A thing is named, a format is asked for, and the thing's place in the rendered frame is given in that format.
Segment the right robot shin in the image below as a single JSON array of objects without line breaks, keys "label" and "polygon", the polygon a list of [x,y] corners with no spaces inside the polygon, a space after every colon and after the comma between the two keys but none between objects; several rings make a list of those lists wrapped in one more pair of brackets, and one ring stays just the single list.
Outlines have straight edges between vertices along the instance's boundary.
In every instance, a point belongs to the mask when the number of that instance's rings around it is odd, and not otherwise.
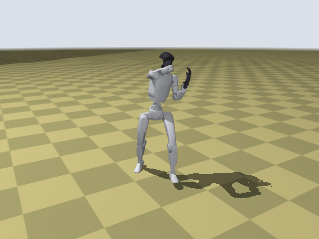
[{"label": "right robot shin", "polygon": [[142,163],[143,154],[145,151],[145,147],[141,147],[140,145],[137,145],[137,157],[138,157],[138,163]]}]

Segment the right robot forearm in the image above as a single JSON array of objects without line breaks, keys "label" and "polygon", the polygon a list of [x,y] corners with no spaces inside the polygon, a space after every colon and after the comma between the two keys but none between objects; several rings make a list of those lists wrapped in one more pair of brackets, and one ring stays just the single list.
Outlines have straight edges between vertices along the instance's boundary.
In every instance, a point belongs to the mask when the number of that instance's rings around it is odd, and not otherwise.
[{"label": "right robot forearm", "polygon": [[163,75],[165,75],[165,74],[167,74],[167,73],[170,73],[170,72],[174,71],[174,68],[173,68],[172,65],[168,65],[168,66],[166,66],[166,67],[163,67],[163,68],[154,70],[154,71],[152,71],[152,73],[154,73],[154,72],[156,72],[156,71],[159,71],[159,73],[163,76]]}]

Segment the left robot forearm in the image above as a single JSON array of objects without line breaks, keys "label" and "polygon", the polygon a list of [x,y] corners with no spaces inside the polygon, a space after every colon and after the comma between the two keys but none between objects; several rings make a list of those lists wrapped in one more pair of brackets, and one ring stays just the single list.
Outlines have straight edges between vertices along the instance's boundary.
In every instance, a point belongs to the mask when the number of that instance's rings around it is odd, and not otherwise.
[{"label": "left robot forearm", "polygon": [[182,84],[181,89],[180,89],[180,90],[177,92],[177,94],[176,94],[176,96],[177,96],[179,99],[182,99],[183,95],[186,93],[186,89],[188,88],[188,86],[187,86],[187,88],[184,89],[184,88],[183,88],[183,85],[184,85],[184,84]]}]

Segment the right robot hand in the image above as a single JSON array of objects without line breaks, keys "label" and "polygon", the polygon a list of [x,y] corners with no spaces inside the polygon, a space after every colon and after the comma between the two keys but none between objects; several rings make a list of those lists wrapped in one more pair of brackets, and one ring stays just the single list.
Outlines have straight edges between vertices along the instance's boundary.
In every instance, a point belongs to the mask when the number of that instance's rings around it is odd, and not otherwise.
[{"label": "right robot hand", "polygon": [[168,65],[172,65],[172,60],[170,59],[170,61],[169,60],[167,60],[167,61],[165,61],[165,62],[163,62],[164,64],[162,64],[161,66],[168,66]]}]

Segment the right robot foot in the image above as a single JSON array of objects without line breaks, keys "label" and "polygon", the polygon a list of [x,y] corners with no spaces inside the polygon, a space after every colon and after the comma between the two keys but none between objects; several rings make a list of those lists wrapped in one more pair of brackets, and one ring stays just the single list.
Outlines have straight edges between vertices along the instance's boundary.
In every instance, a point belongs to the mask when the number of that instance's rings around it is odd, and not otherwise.
[{"label": "right robot foot", "polygon": [[144,164],[144,161],[143,161],[143,160],[142,160],[142,163],[141,163],[141,164],[140,164],[140,162],[137,163],[137,165],[136,165],[136,167],[135,167],[135,169],[134,169],[134,172],[135,172],[135,173],[139,173],[139,172],[141,171],[141,169],[142,169],[143,164]]}]

